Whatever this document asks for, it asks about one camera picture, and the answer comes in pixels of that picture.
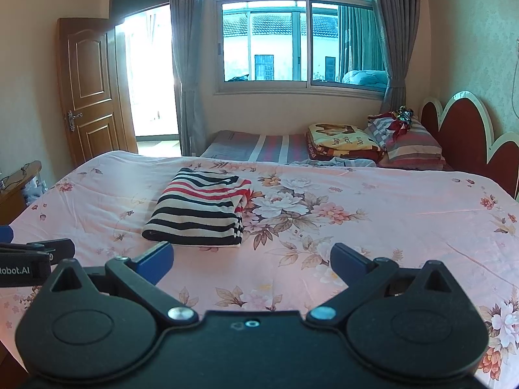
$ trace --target patterned wallpaper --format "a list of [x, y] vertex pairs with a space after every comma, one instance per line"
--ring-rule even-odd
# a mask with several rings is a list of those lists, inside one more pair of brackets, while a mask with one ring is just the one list
[[[429, 0], [431, 95], [444, 105], [469, 90], [487, 106], [496, 137], [519, 133], [511, 95], [519, 0]], [[519, 112], [519, 76], [514, 101]]]

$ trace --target headboard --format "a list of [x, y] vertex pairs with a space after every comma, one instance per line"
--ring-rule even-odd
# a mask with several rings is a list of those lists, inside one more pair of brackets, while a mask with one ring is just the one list
[[518, 200], [519, 135], [494, 140], [489, 112], [473, 93], [454, 95], [445, 109], [437, 99], [426, 99], [420, 121], [454, 170], [491, 178]]

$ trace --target open doorway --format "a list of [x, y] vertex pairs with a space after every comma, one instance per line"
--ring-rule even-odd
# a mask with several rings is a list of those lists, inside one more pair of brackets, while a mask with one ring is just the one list
[[169, 5], [125, 18], [126, 66], [139, 154], [180, 157]]

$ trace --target screw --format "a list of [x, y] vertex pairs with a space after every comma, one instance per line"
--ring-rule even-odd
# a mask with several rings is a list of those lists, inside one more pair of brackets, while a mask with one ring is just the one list
[[331, 320], [337, 315], [335, 309], [331, 307], [326, 307], [321, 305], [320, 307], [316, 307], [310, 312], [310, 316], [312, 316], [316, 320]]
[[174, 307], [168, 310], [169, 318], [177, 321], [188, 321], [195, 315], [195, 312], [187, 307]]

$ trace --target cable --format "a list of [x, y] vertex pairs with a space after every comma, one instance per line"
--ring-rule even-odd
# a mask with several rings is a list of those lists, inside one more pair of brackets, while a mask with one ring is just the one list
[[[23, 167], [20, 168], [20, 170], [22, 171], [22, 178], [20, 178], [17, 182], [12, 182], [12, 183], [9, 183], [6, 187], [4, 187], [2, 189], [2, 191], [6, 191], [9, 187], [11, 187], [12, 185], [14, 184], [18, 184], [19, 182], [22, 182], [26, 177], [27, 177], [27, 170], [26, 168], [30, 165], [30, 163], [27, 163], [25, 164]], [[4, 177], [3, 178], [3, 182], [6, 182], [7, 179], [9, 179], [10, 175], [8, 175], [7, 177]]]
[[515, 110], [515, 105], [514, 105], [515, 79], [517, 78], [517, 67], [519, 67], [519, 50], [517, 51], [517, 63], [515, 64], [514, 82], [512, 84], [512, 109], [514, 111], [515, 116], [519, 120], [519, 115], [517, 115], [517, 111]]

